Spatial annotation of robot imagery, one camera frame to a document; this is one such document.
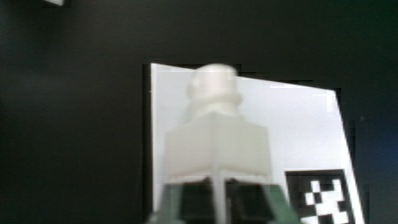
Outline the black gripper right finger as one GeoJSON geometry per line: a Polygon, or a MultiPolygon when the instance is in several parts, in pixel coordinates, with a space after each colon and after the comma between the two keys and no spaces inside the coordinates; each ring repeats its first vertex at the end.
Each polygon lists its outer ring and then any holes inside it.
{"type": "Polygon", "coordinates": [[[230,224],[297,224],[281,187],[231,180],[228,190],[230,224]]]}

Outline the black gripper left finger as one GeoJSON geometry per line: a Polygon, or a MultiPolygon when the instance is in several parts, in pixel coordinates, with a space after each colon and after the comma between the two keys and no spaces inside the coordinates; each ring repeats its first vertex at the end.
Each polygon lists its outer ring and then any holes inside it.
{"type": "Polygon", "coordinates": [[[214,190],[208,180],[167,184],[148,224],[215,224],[214,190]]]}

